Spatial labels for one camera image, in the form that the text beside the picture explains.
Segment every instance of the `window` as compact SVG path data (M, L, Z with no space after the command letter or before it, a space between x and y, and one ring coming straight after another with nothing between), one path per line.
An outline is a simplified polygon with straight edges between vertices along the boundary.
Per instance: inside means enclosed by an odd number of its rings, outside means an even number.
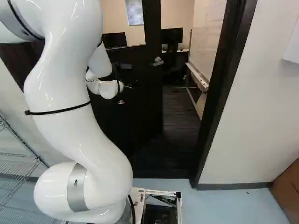
M142 0L126 0L129 26L143 25Z

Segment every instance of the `computer monitor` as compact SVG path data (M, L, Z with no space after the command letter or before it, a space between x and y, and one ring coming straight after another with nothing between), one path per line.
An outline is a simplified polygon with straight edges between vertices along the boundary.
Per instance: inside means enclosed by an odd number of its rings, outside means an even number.
M102 41L106 48L127 46L126 33L103 34Z
M171 28L161 30L161 43L182 43L183 42L183 28Z

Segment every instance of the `wall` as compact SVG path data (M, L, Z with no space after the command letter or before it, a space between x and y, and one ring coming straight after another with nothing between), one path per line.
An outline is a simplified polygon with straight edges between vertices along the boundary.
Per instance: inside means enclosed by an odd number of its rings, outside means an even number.
M161 0L161 27L184 28L182 48L189 48L194 0Z
M0 113L50 165L67 161L66 157L47 143L32 118L25 116L24 111L28 109L25 97L2 60L0 60L0 74ZM0 132L0 151L26 154L26 150L7 131Z
M282 60L297 0L259 0L200 183L273 181L299 156L299 64Z
M125 0L100 0L104 15L104 33L125 32L129 46L145 44L144 26L129 26ZM161 0L162 28L184 28L183 44L188 48L192 28L194 0Z
M125 0L100 0L104 33L125 32L128 46L145 44L144 26L129 26Z
M206 7L210 0L195 0L193 13L193 27L202 27L205 22Z

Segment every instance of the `door frame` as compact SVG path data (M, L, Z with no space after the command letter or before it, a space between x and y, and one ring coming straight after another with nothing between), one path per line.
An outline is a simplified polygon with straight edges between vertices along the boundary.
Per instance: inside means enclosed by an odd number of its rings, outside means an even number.
M225 15L197 140L197 170L190 178L197 188L232 87L253 20L257 0L227 0Z

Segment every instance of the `wooden cabinet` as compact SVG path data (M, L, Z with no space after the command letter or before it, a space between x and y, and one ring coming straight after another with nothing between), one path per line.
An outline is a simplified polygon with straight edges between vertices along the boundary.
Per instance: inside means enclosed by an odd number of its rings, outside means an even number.
M274 182L272 194L291 224L299 224L299 159Z

